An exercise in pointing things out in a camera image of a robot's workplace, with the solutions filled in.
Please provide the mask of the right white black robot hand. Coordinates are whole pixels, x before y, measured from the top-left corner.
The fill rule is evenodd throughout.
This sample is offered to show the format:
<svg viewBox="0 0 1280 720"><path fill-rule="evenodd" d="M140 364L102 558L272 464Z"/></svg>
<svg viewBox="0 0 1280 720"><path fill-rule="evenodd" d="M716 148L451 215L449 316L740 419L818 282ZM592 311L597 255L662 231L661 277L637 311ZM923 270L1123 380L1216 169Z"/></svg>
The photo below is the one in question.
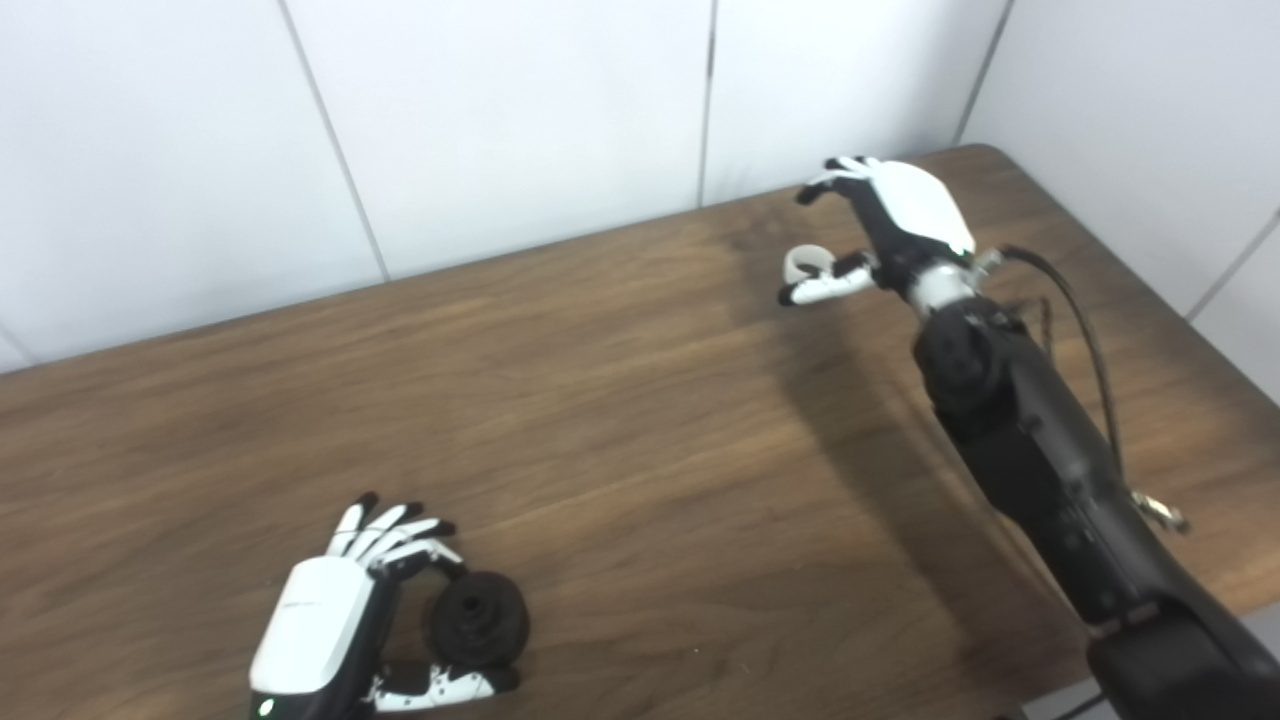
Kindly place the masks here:
<svg viewBox="0 0 1280 720"><path fill-rule="evenodd" d="M977 296L975 240L936 176L904 161L831 158L795 200L809 206L829 193L847 201L869 246L842 258L813 243L791 249L780 305L813 305L876 287L927 319Z"/></svg>

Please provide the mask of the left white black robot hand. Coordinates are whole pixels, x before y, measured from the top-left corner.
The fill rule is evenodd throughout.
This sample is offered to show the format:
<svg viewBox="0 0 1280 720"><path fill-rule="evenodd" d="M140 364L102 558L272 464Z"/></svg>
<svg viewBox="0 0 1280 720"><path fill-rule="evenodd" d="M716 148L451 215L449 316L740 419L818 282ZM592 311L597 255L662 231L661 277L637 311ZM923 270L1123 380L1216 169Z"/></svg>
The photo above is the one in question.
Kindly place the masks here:
<svg viewBox="0 0 1280 720"><path fill-rule="evenodd" d="M291 569L250 665L251 719L378 719L518 688L532 621L517 584L468 569L447 543L454 524L420 502L378 503L357 497ZM428 569L445 578L422 625L430 657L388 662L403 584Z"/></svg>

